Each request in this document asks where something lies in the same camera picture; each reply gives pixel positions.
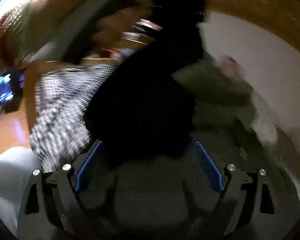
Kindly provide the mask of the black large jacket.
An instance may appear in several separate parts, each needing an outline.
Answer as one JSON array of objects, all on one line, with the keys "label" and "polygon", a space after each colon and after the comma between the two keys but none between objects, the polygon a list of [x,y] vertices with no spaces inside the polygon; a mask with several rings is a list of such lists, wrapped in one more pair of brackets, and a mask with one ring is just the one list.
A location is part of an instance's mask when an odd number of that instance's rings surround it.
[{"label": "black large jacket", "polygon": [[106,168],[136,161],[146,163],[165,154],[183,155],[189,144],[193,102],[173,74],[203,56],[198,23],[205,0],[152,0],[149,18],[159,25],[152,41],[124,59],[93,95],[84,114],[94,143],[74,162],[70,224],[79,239],[97,230],[96,212],[80,195]]}]

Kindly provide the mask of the black white gingham bedsheet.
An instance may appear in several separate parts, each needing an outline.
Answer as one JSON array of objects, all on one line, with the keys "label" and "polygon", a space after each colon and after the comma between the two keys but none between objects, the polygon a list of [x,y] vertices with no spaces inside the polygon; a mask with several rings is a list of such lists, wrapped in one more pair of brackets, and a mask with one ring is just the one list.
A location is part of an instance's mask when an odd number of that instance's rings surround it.
[{"label": "black white gingham bedsheet", "polygon": [[96,91],[115,70],[111,64],[68,66],[44,74],[35,86],[38,117],[30,135],[44,172],[72,163],[90,144],[84,114]]}]

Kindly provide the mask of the grey white striped pillow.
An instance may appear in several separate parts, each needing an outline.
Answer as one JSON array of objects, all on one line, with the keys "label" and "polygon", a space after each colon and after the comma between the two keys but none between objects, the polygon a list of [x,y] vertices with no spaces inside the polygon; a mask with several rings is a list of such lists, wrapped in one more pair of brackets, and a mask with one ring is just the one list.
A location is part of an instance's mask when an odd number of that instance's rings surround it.
[{"label": "grey white striped pillow", "polygon": [[247,111],[249,126],[256,133],[263,146],[274,146],[278,141],[276,118],[266,100],[256,90],[252,90]]}]

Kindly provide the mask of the olive green coat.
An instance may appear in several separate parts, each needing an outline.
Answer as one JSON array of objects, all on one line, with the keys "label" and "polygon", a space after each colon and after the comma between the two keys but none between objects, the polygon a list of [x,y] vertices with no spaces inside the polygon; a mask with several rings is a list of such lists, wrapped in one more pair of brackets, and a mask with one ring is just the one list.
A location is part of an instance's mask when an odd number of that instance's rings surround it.
[{"label": "olive green coat", "polygon": [[249,126],[247,106],[253,88],[243,78],[225,77],[216,66],[200,62],[179,70],[173,77],[195,99],[195,137],[209,152],[247,161],[263,152]]}]

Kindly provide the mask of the glowing computer case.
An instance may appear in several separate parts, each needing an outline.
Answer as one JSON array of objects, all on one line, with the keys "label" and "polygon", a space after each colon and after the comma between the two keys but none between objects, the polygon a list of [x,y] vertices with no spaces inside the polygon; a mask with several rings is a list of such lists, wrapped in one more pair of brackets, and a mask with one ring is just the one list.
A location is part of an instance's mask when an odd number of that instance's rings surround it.
[{"label": "glowing computer case", "polygon": [[16,112],[23,98],[25,76],[20,71],[6,71],[0,76],[0,111]]}]

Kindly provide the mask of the pink plush bear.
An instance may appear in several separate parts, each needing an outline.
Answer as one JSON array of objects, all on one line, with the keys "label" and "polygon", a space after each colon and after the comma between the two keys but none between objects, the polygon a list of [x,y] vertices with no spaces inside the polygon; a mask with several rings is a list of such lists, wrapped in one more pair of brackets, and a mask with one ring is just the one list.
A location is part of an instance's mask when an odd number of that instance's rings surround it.
[{"label": "pink plush bear", "polygon": [[242,79],[241,66],[232,57],[225,56],[221,58],[216,67],[225,77],[229,79]]}]

